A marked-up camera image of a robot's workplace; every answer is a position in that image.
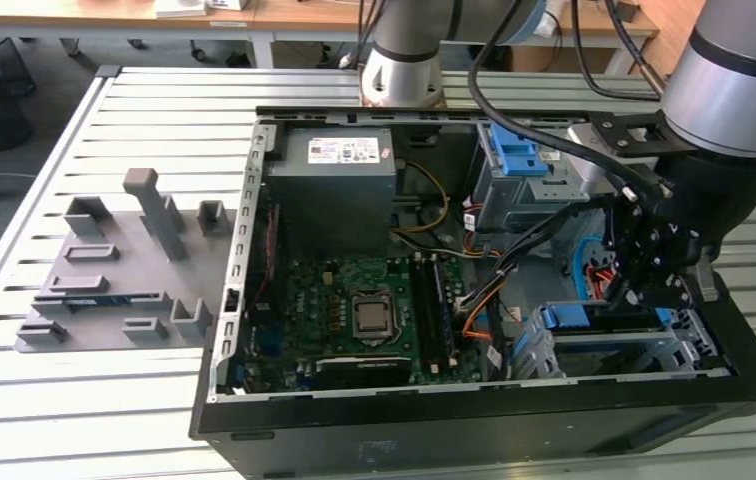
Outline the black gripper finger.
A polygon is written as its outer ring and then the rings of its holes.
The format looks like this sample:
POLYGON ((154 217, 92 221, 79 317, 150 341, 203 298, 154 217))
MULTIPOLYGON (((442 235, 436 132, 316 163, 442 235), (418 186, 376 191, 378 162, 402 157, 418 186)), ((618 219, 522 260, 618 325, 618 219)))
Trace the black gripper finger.
POLYGON ((615 195, 606 211, 603 240, 607 250, 614 254, 614 277, 606 291, 606 301, 613 308, 621 304, 651 308, 650 290, 659 267, 657 231, 638 199, 623 192, 615 195))
POLYGON ((689 279, 678 273, 629 281, 625 298, 631 305, 650 309, 679 311, 694 304, 689 279))

